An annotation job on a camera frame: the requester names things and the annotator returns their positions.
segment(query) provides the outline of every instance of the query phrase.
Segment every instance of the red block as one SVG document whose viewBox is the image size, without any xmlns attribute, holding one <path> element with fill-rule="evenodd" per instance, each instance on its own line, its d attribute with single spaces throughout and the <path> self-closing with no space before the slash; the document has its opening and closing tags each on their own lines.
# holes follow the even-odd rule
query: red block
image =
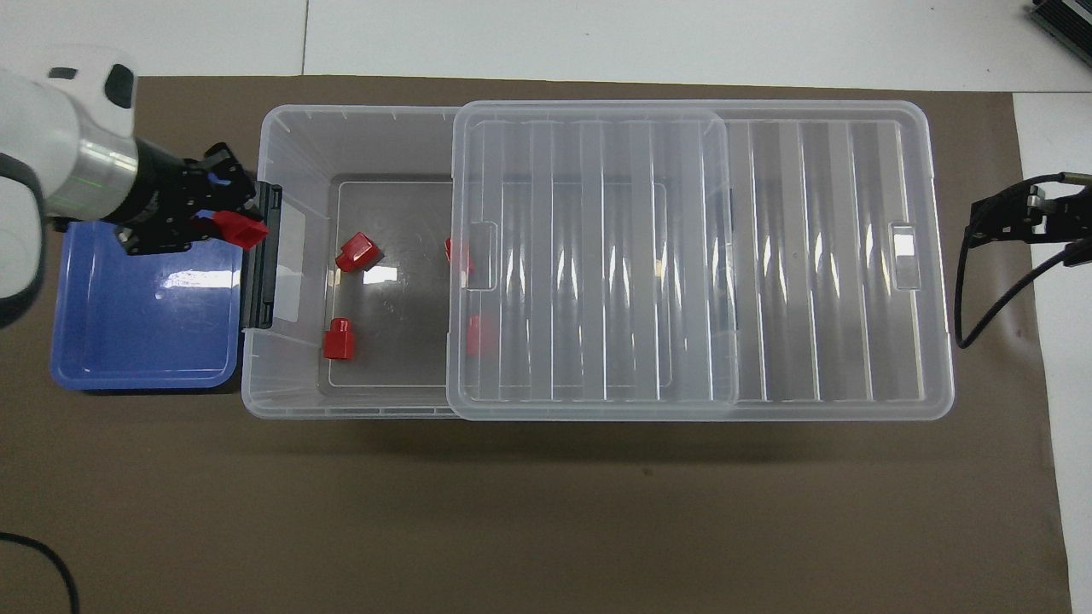
<svg viewBox="0 0 1092 614">
<path fill-rule="evenodd" d="M 217 211 L 212 214 L 212 221 L 224 240 L 242 249 L 254 247 L 270 234 L 265 224 L 234 211 Z"/>
<path fill-rule="evenodd" d="M 322 341 L 322 356 L 331 361 L 352 361 L 356 340 L 348 318 L 330 320 L 330 330 Z"/>
<path fill-rule="evenodd" d="M 482 353 L 482 317 L 474 314 L 466 321 L 466 355 L 477 356 Z"/>
<path fill-rule="evenodd" d="M 334 258 L 334 263 L 337 264 L 339 269 L 348 273 L 357 269 L 367 269 L 379 262 L 382 257 L 383 253 L 379 251 L 376 244 L 371 243 L 371 239 L 366 237 L 364 233 L 357 233 L 345 241 L 345 245 L 342 246 L 342 252 Z"/>
<path fill-rule="evenodd" d="M 443 240 L 443 251 L 448 255 L 448 262 L 451 262 L 451 237 Z M 474 260 L 471 259 L 471 255 L 466 255 L 466 273 L 474 273 Z"/>
</svg>

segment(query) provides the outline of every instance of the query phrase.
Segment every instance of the black metal bracket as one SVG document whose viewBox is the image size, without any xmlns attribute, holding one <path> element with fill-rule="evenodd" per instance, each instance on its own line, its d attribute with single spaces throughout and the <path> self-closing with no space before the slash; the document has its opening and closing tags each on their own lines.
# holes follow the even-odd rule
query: black metal bracket
<svg viewBox="0 0 1092 614">
<path fill-rule="evenodd" d="M 1092 188 L 1059 197 L 1045 198 L 1038 186 L 1008 189 L 971 205 L 974 232 L 969 247 L 988 243 L 1021 240 L 1026 244 L 1071 243 L 1092 237 Z M 1083 264 L 1092 255 L 1081 252 L 1067 258 L 1067 267 Z"/>
</svg>

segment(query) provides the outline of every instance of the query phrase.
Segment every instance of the black latch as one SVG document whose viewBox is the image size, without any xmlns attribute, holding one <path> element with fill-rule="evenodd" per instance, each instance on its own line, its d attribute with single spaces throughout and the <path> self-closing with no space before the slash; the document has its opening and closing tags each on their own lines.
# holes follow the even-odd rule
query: black latch
<svg viewBox="0 0 1092 614">
<path fill-rule="evenodd" d="M 276 255 L 281 240 L 281 186 L 258 182 L 258 208 L 270 234 L 242 260 L 241 328 L 268 329 L 273 326 L 273 297 L 276 291 Z"/>
</svg>

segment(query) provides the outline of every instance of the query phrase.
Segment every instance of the black cable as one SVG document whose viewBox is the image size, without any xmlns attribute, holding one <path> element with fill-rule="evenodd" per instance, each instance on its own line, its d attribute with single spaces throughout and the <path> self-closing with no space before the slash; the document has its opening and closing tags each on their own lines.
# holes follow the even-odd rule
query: black cable
<svg viewBox="0 0 1092 614">
<path fill-rule="evenodd" d="M 994 317 L 997 316 L 997 314 L 1000 312 L 1000 310 L 1005 308 L 1005 306 L 1008 305 L 1009 302 L 1012 300 L 1012 298 L 1014 298 L 1017 294 L 1020 294 L 1020 291 L 1028 287 L 1028 285 L 1030 285 L 1033 281 L 1035 281 L 1036 278 L 1049 271 L 1051 268 L 1055 267 L 1056 264 L 1069 258 L 1070 256 L 1076 256 L 1092 247 L 1092 237 L 1085 237 L 1083 239 L 1069 244 L 1068 246 L 1066 246 L 1065 249 L 1063 249 L 1058 253 L 1055 253 L 1038 267 L 1032 269 L 1031 272 L 1029 272 L 1026 275 L 1020 278 L 1020 281 L 1012 284 L 1012 287 L 1007 290 L 1005 294 L 1002 294 L 1001 297 L 998 298 L 997 302 L 994 303 L 994 305 L 986 310 L 986 314 L 982 317 L 982 319 L 978 320 L 978 323 L 976 323 L 974 328 L 971 329 L 971 333 L 968 334 L 966 338 L 964 339 L 963 338 L 963 278 L 964 278 L 964 271 L 966 269 L 966 255 L 969 251 L 968 243 L 970 241 L 972 234 L 973 234 L 972 232 L 968 232 L 966 235 L 963 236 L 963 246 L 960 248 L 959 252 L 959 268 L 956 271 L 956 345 L 958 345 L 960 350 L 965 350 L 970 347 L 970 345 L 974 343 L 974 340 L 978 339 L 978 335 L 982 334 L 982 331 L 986 328 L 986 326 L 989 324 L 990 321 L 993 321 Z"/>
<path fill-rule="evenodd" d="M 0 542 L 20 544 L 44 554 L 46 558 L 49 559 L 49 563 L 54 564 L 57 571 L 60 572 L 61 579 L 64 580 L 64 590 L 67 590 L 69 594 L 69 611 L 72 612 L 72 614 L 80 614 L 80 593 L 75 590 L 75 579 L 72 577 L 72 574 L 68 569 L 68 565 L 64 565 L 64 560 L 60 557 L 60 555 L 38 540 L 32 540 L 31 538 L 16 535 L 15 533 L 4 533 L 0 531 Z"/>
</svg>

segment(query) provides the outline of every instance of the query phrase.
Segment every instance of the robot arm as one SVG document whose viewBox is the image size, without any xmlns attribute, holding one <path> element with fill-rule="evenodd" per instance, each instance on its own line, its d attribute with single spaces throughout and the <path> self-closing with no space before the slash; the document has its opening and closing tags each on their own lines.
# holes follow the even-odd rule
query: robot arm
<svg viewBox="0 0 1092 614">
<path fill-rule="evenodd" d="M 134 256 L 210 238 L 249 249 L 268 234 L 227 145 L 197 161 L 132 137 L 131 66 L 111 49 L 59 47 L 35 79 L 0 69 L 0 327 L 40 285 L 49 219 L 114 223 Z"/>
</svg>

